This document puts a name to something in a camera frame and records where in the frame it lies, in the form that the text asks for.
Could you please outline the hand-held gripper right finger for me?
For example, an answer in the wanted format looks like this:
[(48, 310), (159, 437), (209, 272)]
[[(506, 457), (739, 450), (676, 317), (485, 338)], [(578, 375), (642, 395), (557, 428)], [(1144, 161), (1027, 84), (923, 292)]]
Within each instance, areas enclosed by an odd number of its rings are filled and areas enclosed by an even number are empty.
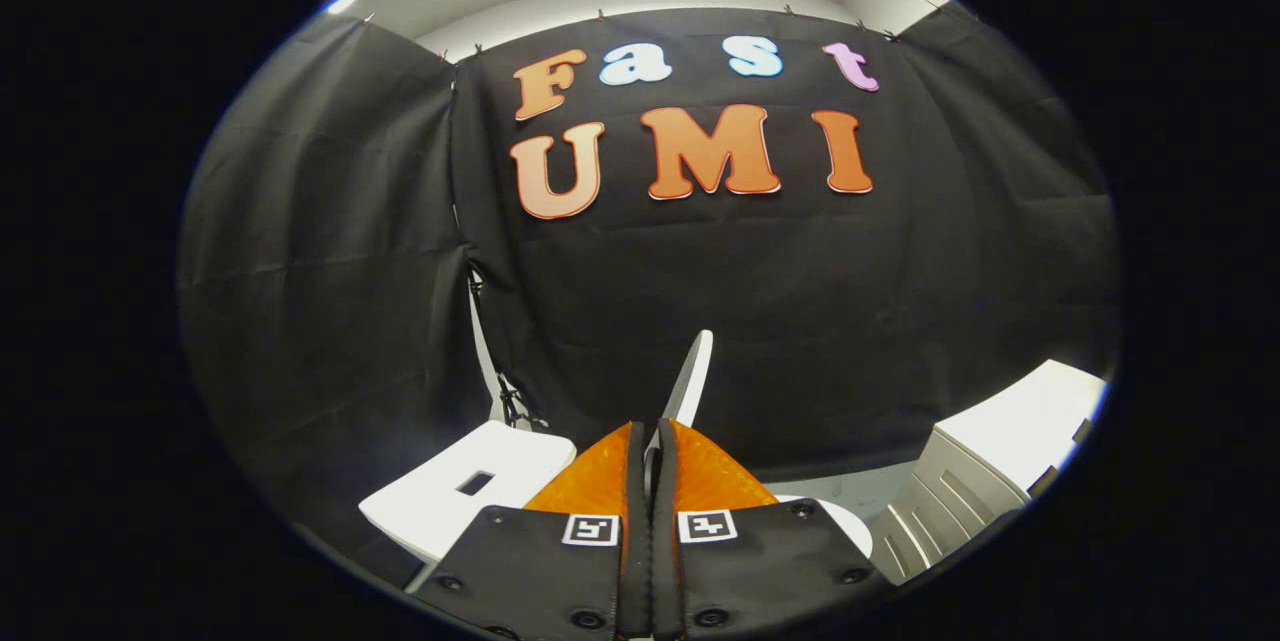
[(675, 418), (652, 509), (657, 640), (837, 640), (892, 583), (814, 498), (781, 500)]

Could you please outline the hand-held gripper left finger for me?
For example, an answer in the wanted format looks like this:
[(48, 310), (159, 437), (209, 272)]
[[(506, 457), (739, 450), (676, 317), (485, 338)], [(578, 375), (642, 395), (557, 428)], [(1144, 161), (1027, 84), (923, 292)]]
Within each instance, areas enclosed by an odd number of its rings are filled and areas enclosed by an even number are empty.
[(648, 636), (645, 436), (621, 423), (524, 505), (484, 505), (415, 597), (507, 640)]

